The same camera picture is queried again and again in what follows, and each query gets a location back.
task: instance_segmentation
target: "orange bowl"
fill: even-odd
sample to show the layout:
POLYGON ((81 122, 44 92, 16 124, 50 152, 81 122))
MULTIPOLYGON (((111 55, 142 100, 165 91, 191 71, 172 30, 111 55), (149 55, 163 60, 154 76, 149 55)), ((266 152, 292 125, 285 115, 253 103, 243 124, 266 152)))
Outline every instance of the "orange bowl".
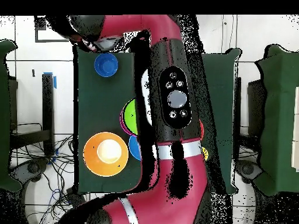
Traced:
POLYGON ((101 132, 92 136, 85 144, 83 159, 87 168, 94 174, 102 177, 110 177, 120 173, 128 162, 128 147, 122 138, 111 132, 101 132), (111 140, 117 142, 121 154, 117 159, 104 162, 99 153, 103 153, 103 142, 111 140))

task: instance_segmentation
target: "black cable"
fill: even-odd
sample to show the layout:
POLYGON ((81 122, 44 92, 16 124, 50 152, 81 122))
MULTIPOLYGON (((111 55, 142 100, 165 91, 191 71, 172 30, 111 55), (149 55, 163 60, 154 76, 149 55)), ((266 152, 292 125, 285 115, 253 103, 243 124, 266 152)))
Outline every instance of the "black cable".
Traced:
POLYGON ((74 154, 74 150, 72 147, 74 147, 74 140, 68 141, 68 148, 70 149, 72 154, 74 154))
POLYGON ((232 31, 234 31, 234 15, 232 15, 232 28, 231 28, 231 37, 232 37, 232 31))
POLYGON ((43 127, 40 123, 28 123, 28 124, 18 124, 18 125, 32 125, 32 124, 38 124, 40 126, 40 129, 43 130, 43 127))
POLYGON ((241 157, 239 157, 239 159, 240 159, 240 158, 246 158, 246 157, 252 157, 252 156, 254 156, 254 157, 255 157, 255 156, 256 156, 256 154, 254 154, 254 155, 247 155, 247 156, 241 156, 241 157))
POLYGON ((54 193, 55 192, 55 190, 52 190, 52 188, 51 188, 51 185, 50 185, 50 180, 49 180, 49 178, 43 173, 43 175, 44 175, 44 177, 47 179, 47 181, 48 181, 48 186, 49 186, 49 189, 52 191, 52 193, 54 193))
POLYGON ((222 53, 222 48, 223 48, 223 21, 224 21, 224 15, 222 15, 222 40, 221 40, 221 53, 222 53))
POLYGON ((35 213, 31 213, 29 214, 26 218, 27 218, 27 221, 28 221, 28 217, 31 216, 31 215, 34 215, 34 214, 45 214, 45 212, 35 212, 35 213))

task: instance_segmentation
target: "black button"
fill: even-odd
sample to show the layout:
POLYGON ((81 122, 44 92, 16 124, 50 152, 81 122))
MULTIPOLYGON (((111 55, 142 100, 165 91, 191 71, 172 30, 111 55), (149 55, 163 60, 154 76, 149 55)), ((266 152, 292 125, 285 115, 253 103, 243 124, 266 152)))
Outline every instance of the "black button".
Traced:
POLYGON ((170 113, 170 117, 171 117, 171 118, 176 118, 176 112, 175 112, 175 111, 171 111, 171 113, 170 113))
POLYGON ((186 117, 188 115, 188 112, 186 110, 182 110, 182 111, 180 111, 180 115, 182 117, 186 117))
POLYGON ((166 88, 167 88, 167 89, 171 89, 172 87, 173 87, 172 82, 168 82, 168 83, 166 83, 166 88))

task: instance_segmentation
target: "wire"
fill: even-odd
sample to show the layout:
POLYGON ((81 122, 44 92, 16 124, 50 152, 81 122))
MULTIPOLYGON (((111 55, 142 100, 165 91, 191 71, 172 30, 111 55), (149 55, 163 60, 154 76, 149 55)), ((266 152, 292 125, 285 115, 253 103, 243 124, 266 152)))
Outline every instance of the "wire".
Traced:
POLYGON ((49 188, 50 188, 50 190, 52 191, 52 193, 54 192, 54 190, 52 190, 52 188, 51 188, 51 186, 50 186, 50 180, 49 180, 49 178, 43 173, 43 175, 44 175, 44 177, 47 179, 47 181, 48 181, 48 186, 49 186, 49 188))
POLYGON ((234 15, 232 15, 232 27, 231 27, 231 37, 232 37, 232 31, 234 31, 234 15))
MULTIPOLYGON (((72 153, 74 152, 72 147, 71 147, 71 145, 73 145, 73 143, 74 143, 74 140, 70 140, 72 137, 73 137, 73 135, 70 135, 70 136, 66 137, 65 139, 63 139, 63 140, 55 142, 55 153, 56 154, 53 157, 50 158, 49 162, 52 165, 54 171, 57 173, 57 186, 58 186, 58 189, 53 190, 51 188, 51 185, 50 185, 50 179, 45 174, 43 174, 45 176, 45 178, 47 179, 47 181, 48 181, 48 187, 52 191, 52 196, 51 196, 49 204, 48 204, 48 209, 46 210, 46 212, 44 212, 44 215, 42 216, 39 224, 44 223, 44 220, 45 220, 47 214, 49 214, 49 213, 51 214, 52 218, 55 219, 56 216, 58 215, 56 210, 55 210, 56 208, 62 209, 63 212, 66 212, 65 208, 63 207, 63 204, 69 205, 69 202, 68 202, 69 194, 65 195, 65 193, 64 193, 65 180, 64 180, 62 174, 63 174, 63 172, 73 173, 73 171, 68 171, 65 168, 68 164, 74 164, 74 156, 71 156, 71 155, 68 155, 68 154, 65 154, 65 153, 59 153, 59 155, 58 155, 57 153, 58 153, 58 150, 61 149, 64 146, 64 144, 66 144, 66 143, 68 143, 68 146, 69 146, 69 149, 71 150, 71 152, 72 153), (54 159, 60 161, 61 164, 58 165, 54 161, 54 159), (55 203, 53 203, 53 205, 51 205, 51 200, 52 199, 55 200, 55 203)), ((35 146, 36 148, 41 150, 41 151, 35 151, 35 152, 43 152, 43 148, 40 146, 40 143, 39 143, 39 147, 36 146, 36 145, 33 145, 33 146, 35 146)), ((23 153, 18 152, 18 151, 16 153, 17 154, 19 153, 19 154, 23 155, 24 157, 22 157, 22 158, 27 158, 27 159, 29 159, 29 158, 36 159, 36 158, 44 158, 45 157, 45 156, 38 156, 38 155, 34 155, 34 154, 30 153, 27 146, 25 146, 25 149, 26 149, 26 151, 21 149, 21 151, 23 151, 23 153)))
POLYGON ((32 125, 32 124, 38 124, 40 126, 40 129, 43 130, 43 127, 40 123, 28 123, 28 124, 18 124, 18 125, 32 125))
POLYGON ((223 48, 223 32, 224 32, 223 21, 224 21, 224 15, 222 15, 222 40, 221 40, 221 53, 222 53, 222 48, 223 48))
POLYGON ((31 213, 31 214, 29 214, 29 215, 26 217, 27 221, 28 221, 28 217, 31 216, 31 215, 34 215, 34 214, 45 214, 45 212, 35 212, 35 213, 31 213))

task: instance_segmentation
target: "green panel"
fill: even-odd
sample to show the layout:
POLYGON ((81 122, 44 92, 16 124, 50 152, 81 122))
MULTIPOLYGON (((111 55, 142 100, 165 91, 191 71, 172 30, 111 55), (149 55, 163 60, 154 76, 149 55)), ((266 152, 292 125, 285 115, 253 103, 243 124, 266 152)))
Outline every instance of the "green panel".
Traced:
POLYGON ((7 53, 15 49, 16 46, 12 41, 0 41, 0 188, 13 192, 21 190, 22 185, 8 174, 10 163, 11 108, 9 104, 8 71, 4 60, 7 53))
MULTIPOLYGON (((241 54, 240 49, 231 49, 225 54, 203 54, 204 70, 208 84, 215 127, 216 141, 220 160, 222 177, 228 194, 233 194, 236 189, 231 185, 232 162, 232 111, 234 102, 235 63, 241 54)), ((201 116, 203 125, 206 125, 204 116, 201 116)), ((204 129, 202 146, 213 154, 209 148, 211 133, 204 129)))
POLYGON ((265 128, 260 138, 260 165, 265 171, 255 179, 266 195, 299 192, 299 173, 291 167, 295 88, 299 86, 299 54, 271 45, 267 57, 257 62, 267 90, 265 128))
POLYGON ((83 149, 87 140, 99 132, 112 132, 128 145, 129 135, 120 126, 119 116, 126 103, 135 98, 134 55, 115 53, 119 68, 109 78, 94 69, 98 54, 78 49, 79 66, 79 192, 122 192, 134 188, 140 179, 140 161, 129 152, 126 167, 112 177, 93 174, 84 164, 83 149))

